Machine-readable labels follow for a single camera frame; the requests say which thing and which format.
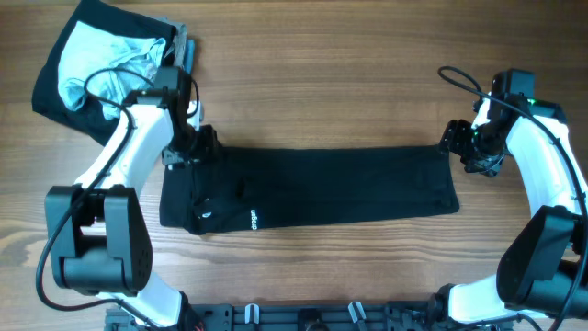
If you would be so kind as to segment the black t-shirt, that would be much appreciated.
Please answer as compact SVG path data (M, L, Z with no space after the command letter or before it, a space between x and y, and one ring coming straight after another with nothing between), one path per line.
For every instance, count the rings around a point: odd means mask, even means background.
M366 149L224 147L166 169L160 224L191 234L386 221L458 211L433 145Z

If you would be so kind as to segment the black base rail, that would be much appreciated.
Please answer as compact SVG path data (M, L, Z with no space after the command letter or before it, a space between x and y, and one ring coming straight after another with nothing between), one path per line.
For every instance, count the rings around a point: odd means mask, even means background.
M232 306L229 304L195 305L203 320L201 330L210 331L305 331L372 330L416 331L457 330L458 323L439 311L427 317L426 302L388 302L363 304L360 316L348 305Z

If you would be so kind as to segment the folded black garment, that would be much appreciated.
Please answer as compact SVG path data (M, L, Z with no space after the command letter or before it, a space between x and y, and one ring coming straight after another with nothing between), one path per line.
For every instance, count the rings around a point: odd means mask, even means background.
M105 119L102 106L95 100L83 103L82 108L76 112L70 111L58 93L58 64L66 41L79 21L123 37L162 38L166 42L166 49L171 47L177 30L169 23L125 11L99 0L82 0L65 24L47 62L40 70L32 92L32 110L68 128L85 133L104 145L119 121Z

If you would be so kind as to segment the grey folded garment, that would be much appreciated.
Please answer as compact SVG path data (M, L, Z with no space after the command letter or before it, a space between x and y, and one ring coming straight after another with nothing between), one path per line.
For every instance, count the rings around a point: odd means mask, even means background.
M185 23L174 22L167 17L155 17L155 19L175 27L171 46L165 52L162 64L171 64L184 69L187 54L187 25Z

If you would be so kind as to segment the light blue crumpled garment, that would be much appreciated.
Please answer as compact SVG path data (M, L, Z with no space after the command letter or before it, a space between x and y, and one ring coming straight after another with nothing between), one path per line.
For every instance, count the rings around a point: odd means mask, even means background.
M64 106L77 112L87 94L116 103L153 80L164 56L163 38L131 38L77 22L58 65L58 93Z

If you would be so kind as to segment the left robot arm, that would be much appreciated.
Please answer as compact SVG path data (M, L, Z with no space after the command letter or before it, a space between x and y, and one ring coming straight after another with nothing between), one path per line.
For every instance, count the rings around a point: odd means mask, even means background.
M119 124L100 156L71 186L45 198L48 240L36 269L40 301L62 312L116 304L146 330L202 330L187 296L153 267L139 195L154 163L192 166L219 149L216 132L198 124L194 78L161 67L147 87L118 103Z

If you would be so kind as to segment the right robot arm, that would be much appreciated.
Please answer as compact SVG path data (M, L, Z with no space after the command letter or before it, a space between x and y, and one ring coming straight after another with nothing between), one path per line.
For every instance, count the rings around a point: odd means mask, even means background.
M512 320L587 317L587 183L569 142L560 105L535 97L533 73L509 69L478 96L474 121L452 120L438 145L459 156L468 173L496 176L506 156L516 161L531 219L500 260L495 275L451 287L447 318L463 328Z

